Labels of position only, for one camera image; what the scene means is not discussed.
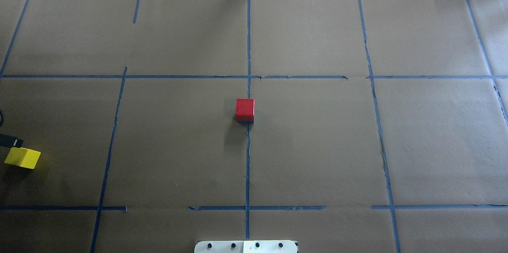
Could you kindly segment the yellow wooden block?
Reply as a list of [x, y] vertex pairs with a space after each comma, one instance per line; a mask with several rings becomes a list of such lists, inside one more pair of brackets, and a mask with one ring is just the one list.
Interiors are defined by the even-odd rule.
[[5, 159], [5, 164], [33, 170], [40, 158], [40, 152], [27, 148], [11, 148]]

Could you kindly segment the red wooden block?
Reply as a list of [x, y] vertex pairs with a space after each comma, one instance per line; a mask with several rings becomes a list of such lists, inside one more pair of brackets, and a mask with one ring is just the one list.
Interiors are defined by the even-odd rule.
[[238, 123], [252, 124], [255, 121], [255, 100], [236, 99], [235, 121]]

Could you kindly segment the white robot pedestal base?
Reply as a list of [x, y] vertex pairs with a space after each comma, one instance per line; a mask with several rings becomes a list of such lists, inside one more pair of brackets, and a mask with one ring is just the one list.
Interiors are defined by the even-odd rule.
[[200, 241], [194, 253], [298, 253], [292, 240], [226, 240]]

